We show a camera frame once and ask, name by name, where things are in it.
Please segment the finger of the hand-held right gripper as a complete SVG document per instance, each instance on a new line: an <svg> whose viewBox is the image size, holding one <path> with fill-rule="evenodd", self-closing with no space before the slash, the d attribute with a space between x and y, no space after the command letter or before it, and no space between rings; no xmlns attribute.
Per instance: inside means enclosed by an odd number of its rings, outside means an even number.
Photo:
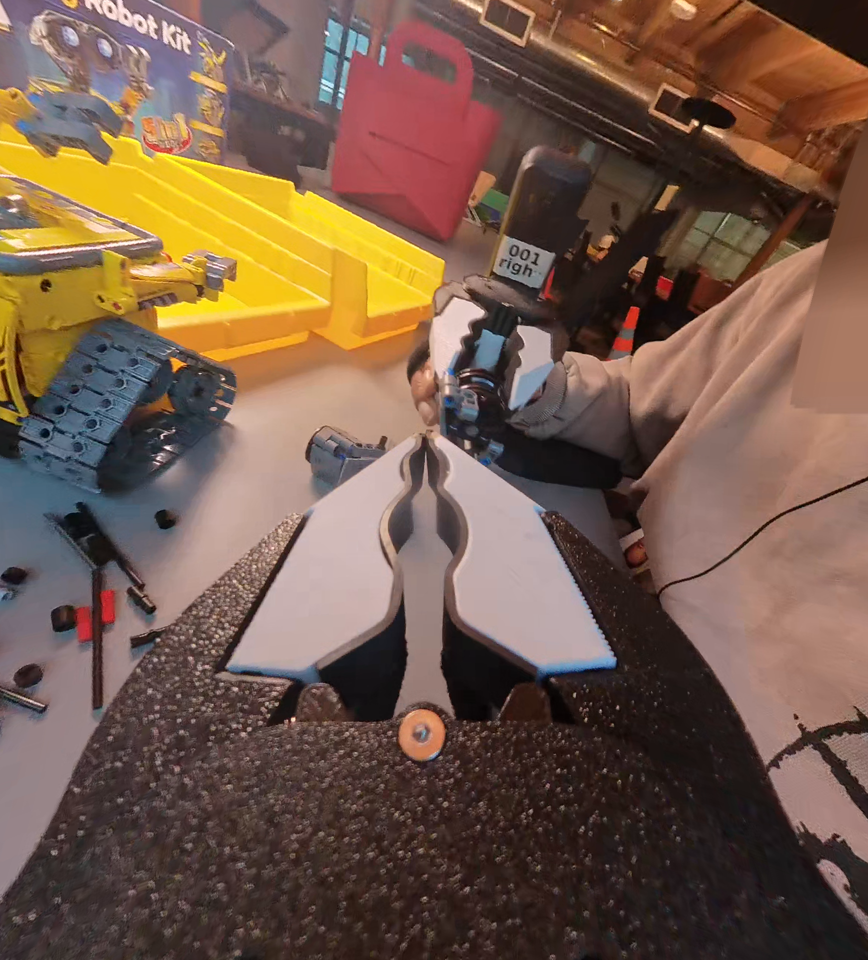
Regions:
<svg viewBox="0 0 868 960"><path fill-rule="evenodd" d="M464 340L472 332L472 324L481 321L485 309L476 301L451 298L431 321L429 359L436 378L445 378L454 369L454 361L463 350Z"/></svg>
<svg viewBox="0 0 868 960"><path fill-rule="evenodd" d="M541 390L555 366L549 329L519 324L508 338L508 410L522 410Z"/></svg>

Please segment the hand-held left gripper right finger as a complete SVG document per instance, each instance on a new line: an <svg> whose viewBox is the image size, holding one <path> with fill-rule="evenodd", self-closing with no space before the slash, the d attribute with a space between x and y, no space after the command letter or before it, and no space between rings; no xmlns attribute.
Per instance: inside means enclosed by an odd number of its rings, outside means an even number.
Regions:
<svg viewBox="0 0 868 960"><path fill-rule="evenodd" d="M618 659L550 514L445 438L432 438L444 574L441 670L452 703L504 703L522 684L612 671Z"/></svg>

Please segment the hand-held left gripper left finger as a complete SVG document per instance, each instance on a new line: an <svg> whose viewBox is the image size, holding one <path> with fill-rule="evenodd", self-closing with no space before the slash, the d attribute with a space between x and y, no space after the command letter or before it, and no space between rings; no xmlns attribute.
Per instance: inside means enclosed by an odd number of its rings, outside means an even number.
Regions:
<svg viewBox="0 0 868 960"><path fill-rule="evenodd" d="M407 662L400 553L414 531L426 435L311 507L224 655L224 675L398 700Z"/></svg>

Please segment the grey desk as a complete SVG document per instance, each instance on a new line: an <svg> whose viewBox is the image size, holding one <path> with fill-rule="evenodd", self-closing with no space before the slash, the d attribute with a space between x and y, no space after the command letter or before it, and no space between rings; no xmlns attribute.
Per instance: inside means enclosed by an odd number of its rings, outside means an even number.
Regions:
<svg viewBox="0 0 868 960"><path fill-rule="evenodd" d="M44 667L34 696L42 715L6 705L0 731L0 898L37 847L99 723L92 712L91 647L55 633L51 611L84 606L90 572L44 514L87 502L144 578L156 605L150 621L124 596L116 568L117 618L104 640L104 703L143 651L130 637L171 624L284 519L323 493L305 450L321 426L389 446L422 428L405 377L406 358L426 330L352 351L312 334L299 345L232 361L238 391L225 426L151 483L121 497L85 495L0 458L0 574L31 576L0 604L0 680L23 665ZM158 510L177 514L162 531Z"/></svg>

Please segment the person's right hand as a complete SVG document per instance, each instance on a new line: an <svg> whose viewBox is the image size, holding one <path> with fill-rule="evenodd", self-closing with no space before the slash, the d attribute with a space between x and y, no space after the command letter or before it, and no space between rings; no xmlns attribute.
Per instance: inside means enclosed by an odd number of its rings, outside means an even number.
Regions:
<svg viewBox="0 0 868 960"><path fill-rule="evenodd" d="M430 362L429 344L419 343L407 359L406 375L412 402L426 427L440 424L438 389Z"/></svg>

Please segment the orange traffic cone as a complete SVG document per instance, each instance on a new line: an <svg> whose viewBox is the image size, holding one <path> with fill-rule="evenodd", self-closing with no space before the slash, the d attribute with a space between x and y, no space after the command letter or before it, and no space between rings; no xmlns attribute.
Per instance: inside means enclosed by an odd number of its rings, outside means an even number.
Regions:
<svg viewBox="0 0 868 960"><path fill-rule="evenodd" d="M640 316L640 307L633 305L628 309L611 346L608 360L614 361L632 355Z"/></svg>

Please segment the black wrist rest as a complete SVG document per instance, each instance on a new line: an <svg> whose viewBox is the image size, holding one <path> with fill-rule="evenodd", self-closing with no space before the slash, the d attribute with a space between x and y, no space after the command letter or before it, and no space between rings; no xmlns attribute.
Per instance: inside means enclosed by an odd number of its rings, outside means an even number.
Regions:
<svg viewBox="0 0 868 960"><path fill-rule="evenodd" d="M555 438L536 439L517 430L502 437L495 465L527 481L578 489L609 490L620 484L619 461Z"/></svg>

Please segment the grey eye block unit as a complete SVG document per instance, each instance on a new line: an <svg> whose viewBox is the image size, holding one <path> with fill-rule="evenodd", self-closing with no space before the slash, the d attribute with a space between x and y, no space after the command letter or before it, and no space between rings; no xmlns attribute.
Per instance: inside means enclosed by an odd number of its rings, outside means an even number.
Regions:
<svg viewBox="0 0 868 960"><path fill-rule="evenodd" d="M324 425L309 438L305 460L313 476L335 488L367 469L387 452L388 437L363 442L338 428Z"/></svg>

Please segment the red bag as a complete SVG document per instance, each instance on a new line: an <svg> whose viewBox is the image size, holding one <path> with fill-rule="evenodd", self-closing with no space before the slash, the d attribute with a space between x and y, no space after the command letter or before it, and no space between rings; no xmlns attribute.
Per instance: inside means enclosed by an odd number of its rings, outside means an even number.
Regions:
<svg viewBox="0 0 868 960"><path fill-rule="evenodd" d="M462 42L408 20L379 64L355 54L331 169L335 194L448 242L465 217L502 117L474 98Z"/></svg>

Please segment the large yellow storage bin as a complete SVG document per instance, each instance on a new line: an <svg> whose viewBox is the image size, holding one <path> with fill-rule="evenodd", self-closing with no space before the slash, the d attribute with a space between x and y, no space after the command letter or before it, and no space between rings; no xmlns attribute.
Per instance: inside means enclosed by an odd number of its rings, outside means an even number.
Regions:
<svg viewBox="0 0 868 960"><path fill-rule="evenodd" d="M207 250L237 262L217 301L158 310L162 335L219 361L306 342L350 351L416 330L444 261L292 182L112 142L106 165L64 150L45 158L4 129L12 174L160 238L171 258Z"/></svg>

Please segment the black long beam piece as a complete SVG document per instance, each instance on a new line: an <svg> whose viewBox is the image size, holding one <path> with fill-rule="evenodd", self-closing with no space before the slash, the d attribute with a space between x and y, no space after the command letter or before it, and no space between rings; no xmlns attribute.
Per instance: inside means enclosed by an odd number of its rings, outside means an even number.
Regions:
<svg viewBox="0 0 868 960"><path fill-rule="evenodd" d="M106 566L114 564L128 580L126 593L133 606L146 617L155 615L157 605L149 595L140 571L101 526L86 502L77 502L73 511L63 515L46 512L43 516L92 570L104 570Z"/></svg>

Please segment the person in beige hoodie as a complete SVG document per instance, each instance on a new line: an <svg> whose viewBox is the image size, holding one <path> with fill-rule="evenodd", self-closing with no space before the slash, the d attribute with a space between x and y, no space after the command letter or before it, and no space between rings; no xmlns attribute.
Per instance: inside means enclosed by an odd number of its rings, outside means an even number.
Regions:
<svg viewBox="0 0 868 960"><path fill-rule="evenodd" d="M737 706L797 838L868 935L868 415L796 407L827 242L661 342L702 371L632 478L668 615Z"/></svg>

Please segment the robot kit box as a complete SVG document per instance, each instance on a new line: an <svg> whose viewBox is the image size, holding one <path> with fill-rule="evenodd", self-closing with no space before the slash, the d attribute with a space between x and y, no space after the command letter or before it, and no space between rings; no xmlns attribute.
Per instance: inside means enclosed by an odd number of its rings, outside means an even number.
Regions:
<svg viewBox="0 0 868 960"><path fill-rule="evenodd" d="M109 102L149 155L222 163L233 44L149 1L3 3L29 90Z"/></svg>

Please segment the yellow toy robot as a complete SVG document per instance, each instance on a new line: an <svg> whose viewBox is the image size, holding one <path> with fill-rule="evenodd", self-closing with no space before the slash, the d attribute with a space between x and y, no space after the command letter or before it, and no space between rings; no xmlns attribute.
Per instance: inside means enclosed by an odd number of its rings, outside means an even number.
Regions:
<svg viewBox="0 0 868 960"><path fill-rule="evenodd" d="M0 88L0 132L40 156L113 156L104 98ZM119 492L220 427L236 375L165 338L162 307L216 301L236 261L174 261L152 232L14 174L0 174L0 456L93 492Z"/></svg>

